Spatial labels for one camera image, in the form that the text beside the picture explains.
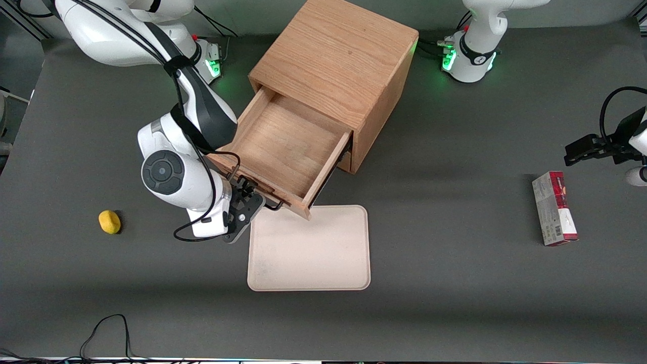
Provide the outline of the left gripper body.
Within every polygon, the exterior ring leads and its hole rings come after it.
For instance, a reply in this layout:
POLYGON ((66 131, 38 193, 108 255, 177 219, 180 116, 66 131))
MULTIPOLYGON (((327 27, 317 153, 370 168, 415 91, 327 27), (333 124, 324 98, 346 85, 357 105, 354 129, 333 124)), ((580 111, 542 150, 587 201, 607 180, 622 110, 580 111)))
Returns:
POLYGON ((645 107, 623 118, 613 133, 613 142, 621 152, 613 157, 614 164, 626 163, 630 160, 645 163, 645 147, 639 150, 629 143, 631 138, 640 134, 645 136, 645 107))

